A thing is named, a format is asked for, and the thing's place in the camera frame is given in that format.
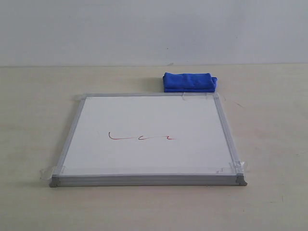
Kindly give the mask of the blue cloth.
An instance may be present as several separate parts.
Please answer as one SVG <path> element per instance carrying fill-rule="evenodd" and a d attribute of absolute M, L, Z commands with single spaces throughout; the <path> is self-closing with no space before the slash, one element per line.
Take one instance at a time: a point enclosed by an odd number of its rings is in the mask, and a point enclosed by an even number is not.
<path fill-rule="evenodd" d="M 163 75 L 164 92 L 206 92 L 216 91 L 218 78 L 210 73 L 203 74 L 172 74 Z"/>

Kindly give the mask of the clear tape back right edge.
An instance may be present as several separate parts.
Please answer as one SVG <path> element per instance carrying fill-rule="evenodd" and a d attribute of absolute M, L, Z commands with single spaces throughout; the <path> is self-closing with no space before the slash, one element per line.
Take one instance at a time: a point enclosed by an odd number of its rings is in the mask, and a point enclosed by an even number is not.
<path fill-rule="evenodd" d="M 219 95 L 216 93 L 206 93 L 206 92 L 185 92 L 182 94 L 182 99 L 184 101 L 188 100 L 216 100 Z"/>

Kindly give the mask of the clear tape front right corner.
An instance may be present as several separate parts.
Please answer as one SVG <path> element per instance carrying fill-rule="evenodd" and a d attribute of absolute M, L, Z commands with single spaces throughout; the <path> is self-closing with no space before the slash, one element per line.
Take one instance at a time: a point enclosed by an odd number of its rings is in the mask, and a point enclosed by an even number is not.
<path fill-rule="evenodd" d="M 244 175 L 247 171 L 247 163 L 245 161 L 235 161 L 229 163 L 228 167 L 222 167 L 216 171 L 216 174 L 221 175 Z"/>

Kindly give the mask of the white board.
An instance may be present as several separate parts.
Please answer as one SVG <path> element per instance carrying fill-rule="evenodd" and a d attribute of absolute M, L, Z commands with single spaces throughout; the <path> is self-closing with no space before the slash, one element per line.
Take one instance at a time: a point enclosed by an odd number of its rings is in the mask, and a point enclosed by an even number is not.
<path fill-rule="evenodd" d="M 220 99 L 182 93 L 85 94 L 51 187 L 236 185 L 216 171 L 240 161 Z"/>

